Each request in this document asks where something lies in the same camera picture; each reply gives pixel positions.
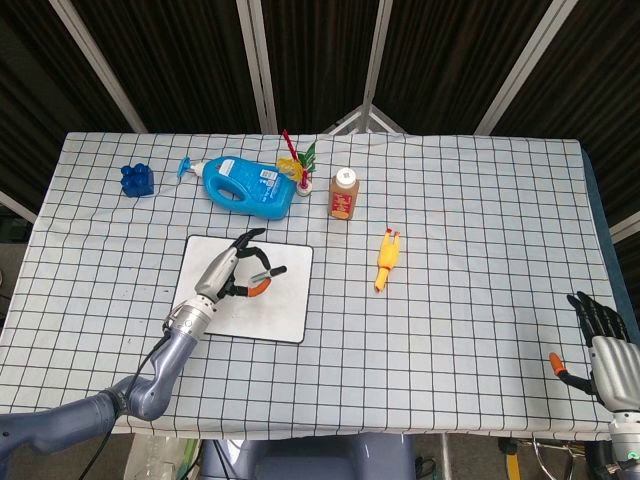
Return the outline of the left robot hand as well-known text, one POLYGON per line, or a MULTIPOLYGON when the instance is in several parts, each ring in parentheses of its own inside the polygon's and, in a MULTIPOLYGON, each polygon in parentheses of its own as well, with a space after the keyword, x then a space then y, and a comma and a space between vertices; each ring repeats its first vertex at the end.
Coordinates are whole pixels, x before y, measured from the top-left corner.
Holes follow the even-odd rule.
POLYGON ((206 297, 213 303, 227 296, 257 297, 269 288, 273 277, 286 273, 285 265, 273 267, 262 249, 249 245, 254 237, 265 231, 265 228, 256 228, 243 233, 229 248, 215 257, 196 283, 196 294, 206 297), (264 271, 254 275, 248 286, 237 285, 235 270, 239 261, 250 257, 256 257, 264 267, 264 271))

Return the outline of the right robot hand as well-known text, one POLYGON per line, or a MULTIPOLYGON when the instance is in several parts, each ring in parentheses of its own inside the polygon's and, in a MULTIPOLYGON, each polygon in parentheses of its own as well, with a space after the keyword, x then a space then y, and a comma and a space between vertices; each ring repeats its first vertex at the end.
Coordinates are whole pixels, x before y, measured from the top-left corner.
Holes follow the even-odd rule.
POLYGON ((588 378, 568 372, 552 352, 549 361, 564 384, 594 396, 613 413, 639 410, 639 346, 631 341, 622 317, 579 291, 567 297, 574 308, 591 364, 588 378))

